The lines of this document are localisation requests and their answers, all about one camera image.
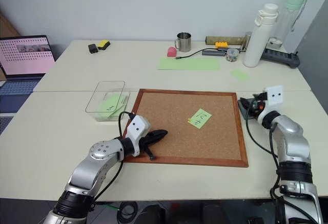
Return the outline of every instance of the yellow block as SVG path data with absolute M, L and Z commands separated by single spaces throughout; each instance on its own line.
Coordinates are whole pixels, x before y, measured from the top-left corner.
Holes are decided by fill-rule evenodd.
M 104 39 L 97 45 L 97 47 L 101 50 L 104 50 L 109 45 L 110 45 L 109 40 Z
M 215 42 L 215 48 L 219 48 L 219 47 L 228 47 L 228 43 L 227 42 Z

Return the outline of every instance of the small black box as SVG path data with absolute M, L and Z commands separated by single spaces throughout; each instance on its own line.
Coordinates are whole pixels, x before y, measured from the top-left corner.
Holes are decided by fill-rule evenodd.
M 98 52 L 98 48 L 96 47 L 96 44 L 88 45 L 88 47 L 91 54 Z

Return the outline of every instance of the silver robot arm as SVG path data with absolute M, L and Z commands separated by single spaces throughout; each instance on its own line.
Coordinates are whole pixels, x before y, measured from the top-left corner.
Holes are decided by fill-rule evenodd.
M 304 210 L 317 223 L 322 224 L 317 188 L 312 181 L 310 148 L 308 141 L 303 137 L 303 129 L 285 115 L 274 118 L 272 125 L 276 126 L 273 138 L 278 148 L 279 191 L 283 199 Z M 291 218 L 298 218 L 299 221 L 308 220 L 291 206 L 280 204 L 278 208 L 278 214 L 284 214 L 284 223 L 291 223 Z
M 162 139 L 168 132 L 149 132 L 149 122 L 139 115 L 129 114 L 132 121 L 127 128 L 126 138 L 115 138 L 95 143 L 87 157 L 75 168 L 56 206 L 51 210 L 44 224 L 86 224 L 87 215 L 95 206 L 96 194 L 106 174 L 126 155 L 138 156 L 141 150 L 154 156 L 148 145 Z
M 310 147 L 303 137 L 303 129 L 277 111 L 282 105 L 282 86 L 266 88 L 264 93 L 264 109 L 256 118 L 262 126 L 271 129 L 277 143 L 277 174 L 280 176 L 278 187 L 281 196 L 276 206 L 276 222 L 313 223 L 299 210 L 284 203 L 285 200 L 303 210 L 316 223 L 322 224 L 317 188 L 312 181 Z

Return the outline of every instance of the pink object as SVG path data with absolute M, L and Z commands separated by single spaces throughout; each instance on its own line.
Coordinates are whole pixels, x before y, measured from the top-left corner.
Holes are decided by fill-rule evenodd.
M 174 57 L 176 57 L 176 49 L 174 47 L 170 47 L 168 49 L 168 55 L 167 56 L 174 56 Z

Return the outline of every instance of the green paper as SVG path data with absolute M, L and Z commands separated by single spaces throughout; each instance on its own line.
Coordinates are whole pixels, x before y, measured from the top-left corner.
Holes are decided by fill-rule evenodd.
M 175 59 L 175 57 L 162 57 L 159 61 L 158 69 L 170 70 L 219 70 L 219 60 L 217 57 L 187 57 Z
M 247 80 L 249 78 L 248 74 L 242 72 L 239 69 L 231 71 L 233 77 L 236 77 L 238 80 Z
M 199 109 L 193 117 L 188 119 L 188 123 L 194 125 L 196 128 L 201 129 L 201 127 L 210 119 L 212 115 L 203 109 Z
M 126 96 L 120 94 L 112 94 L 109 98 L 99 104 L 99 113 L 97 118 L 107 120 L 111 116 L 118 116 L 124 111 Z

